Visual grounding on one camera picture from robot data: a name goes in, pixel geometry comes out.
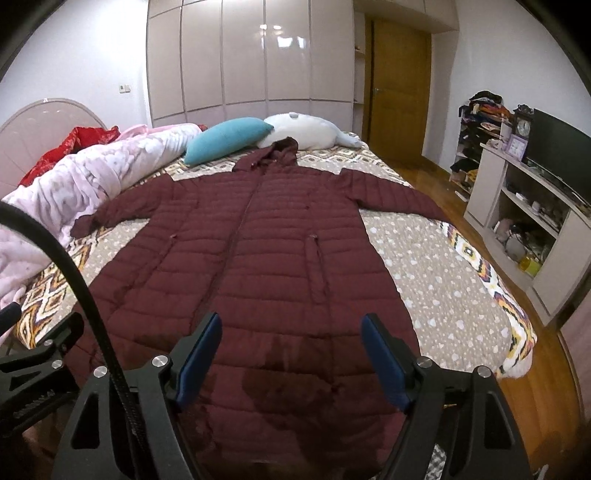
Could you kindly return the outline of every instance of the jacket hood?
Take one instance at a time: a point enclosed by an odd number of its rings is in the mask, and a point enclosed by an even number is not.
[[[266,170],[271,164],[282,167],[297,165],[297,141],[291,137],[279,140],[270,147],[260,148],[242,157],[236,162],[232,171]]]

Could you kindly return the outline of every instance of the wardrobe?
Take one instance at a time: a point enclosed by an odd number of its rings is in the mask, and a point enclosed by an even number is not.
[[[150,0],[152,122],[308,113],[350,131],[352,0]]]

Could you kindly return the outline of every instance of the red cloth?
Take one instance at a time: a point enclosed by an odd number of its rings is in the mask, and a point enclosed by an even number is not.
[[[40,177],[45,172],[50,171],[56,166],[56,163],[66,155],[78,153],[80,150],[91,147],[92,145],[106,145],[115,141],[118,136],[118,127],[113,127],[111,130],[105,130],[104,128],[75,127],[59,147],[45,153],[45,155],[35,163],[34,167],[22,178],[19,185],[28,187],[33,183],[33,180]]]
[[[364,351],[377,313],[418,354],[410,315],[359,207],[447,220],[426,195],[343,169],[296,164],[287,138],[232,172],[129,189],[72,230],[150,222],[90,285],[123,368],[169,353],[208,311],[223,338],[182,427],[201,460],[376,468],[404,421]],[[89,328],[66,356],[102,365]]]

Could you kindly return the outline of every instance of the tv stand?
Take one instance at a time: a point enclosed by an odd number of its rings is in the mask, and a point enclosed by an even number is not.
[[[583,284],[591,266],[591,219],[564,192],[519,160],[482,145],[478,176],[464,218],[481,235],[499,267],[531,300],[547,325],[564,309]],[[507,189],[508,180],[531,200],[552,203],[566,212],[559,231]],[[532,278],[505,253],[493,228],[503,218],[535,223],[552,245],[544,264]]]

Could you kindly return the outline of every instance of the blue gripper pad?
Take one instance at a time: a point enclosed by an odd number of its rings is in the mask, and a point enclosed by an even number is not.
[[[219,315],[215,313],[211,318],[202,320],[195,333],[186,339],[193,339],[194,336],[199,336],[199,339],[194,343],[187,360],[178,372],[175,402],[181,410],[189,406],[199,395],[205,375],[222,340],[222,320]]]
[[[361,320],[361,339],[386,398],[399,410],[407,411],[413,402],[409,396],[412,373],[409,365],[401,362],[408,363],[409,348],[401,339],[393,338],[375,314]]]

